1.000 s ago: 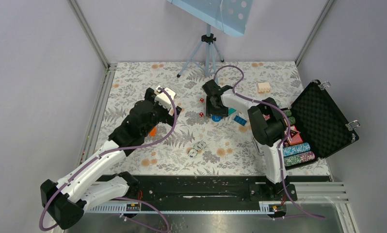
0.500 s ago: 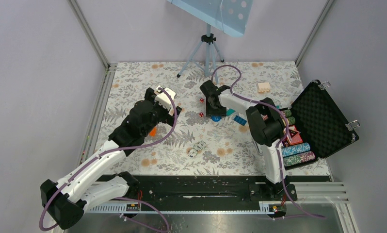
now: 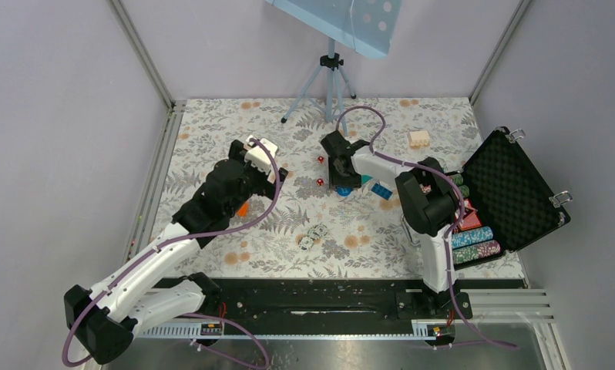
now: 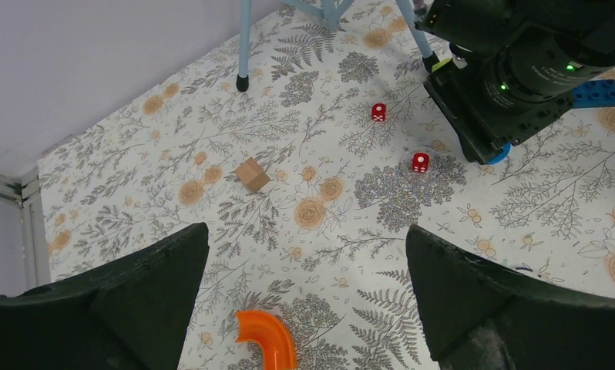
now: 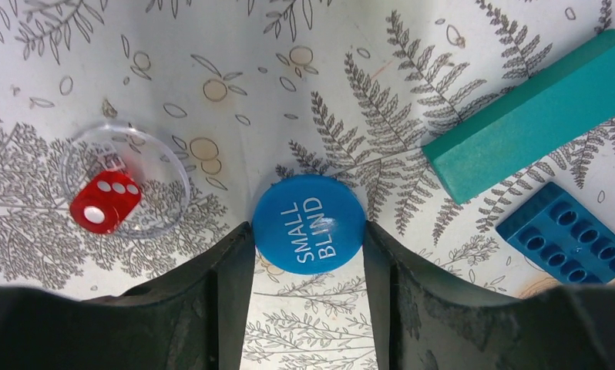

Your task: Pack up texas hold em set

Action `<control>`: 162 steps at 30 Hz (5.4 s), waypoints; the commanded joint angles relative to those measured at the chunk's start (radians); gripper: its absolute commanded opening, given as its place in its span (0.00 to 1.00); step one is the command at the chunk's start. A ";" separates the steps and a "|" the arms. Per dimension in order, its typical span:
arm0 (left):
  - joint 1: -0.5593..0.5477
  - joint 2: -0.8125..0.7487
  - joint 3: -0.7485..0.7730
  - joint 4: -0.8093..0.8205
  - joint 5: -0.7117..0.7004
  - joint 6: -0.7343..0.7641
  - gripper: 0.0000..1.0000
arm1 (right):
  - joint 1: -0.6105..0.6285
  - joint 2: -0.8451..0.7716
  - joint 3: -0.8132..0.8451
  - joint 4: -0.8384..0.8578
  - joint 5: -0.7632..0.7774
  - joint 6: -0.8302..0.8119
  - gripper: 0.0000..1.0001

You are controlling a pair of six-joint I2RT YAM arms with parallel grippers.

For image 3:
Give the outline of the teal rectangular block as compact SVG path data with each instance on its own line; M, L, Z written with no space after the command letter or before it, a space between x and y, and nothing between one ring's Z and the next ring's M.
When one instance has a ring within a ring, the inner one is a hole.
M372 182L374 180L373 177L369 176L369 175L363 175L361 177L361 184L364 185L366 183Z

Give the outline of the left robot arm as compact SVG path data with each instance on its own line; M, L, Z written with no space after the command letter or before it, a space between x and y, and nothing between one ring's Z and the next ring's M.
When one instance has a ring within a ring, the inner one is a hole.
M234 140L196 193L163 231L135 257L90 288L71 287L63 297L69 333L62 363L89 360L104 365L118 358L144 332L197 312L209 317L220 306L219 288L205 274L181 278L149 294L170 269L215 237L259 224L274 209L287 171L277 164L278 147L266 138Z

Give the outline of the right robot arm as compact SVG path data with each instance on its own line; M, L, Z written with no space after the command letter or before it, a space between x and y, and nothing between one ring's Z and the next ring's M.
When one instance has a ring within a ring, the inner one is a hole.
M432 317L444 316L453 307L447 290L456 279L452 248L445 246L445 236L462 209L453 182L431 157L409 164L372 150L364 140L351 143L338 131L324 136L320 144L328 158L331 189L358 189L363 176L395 187L405 222L417 233L421 246L422 278L430 290L422 298L423 308Z

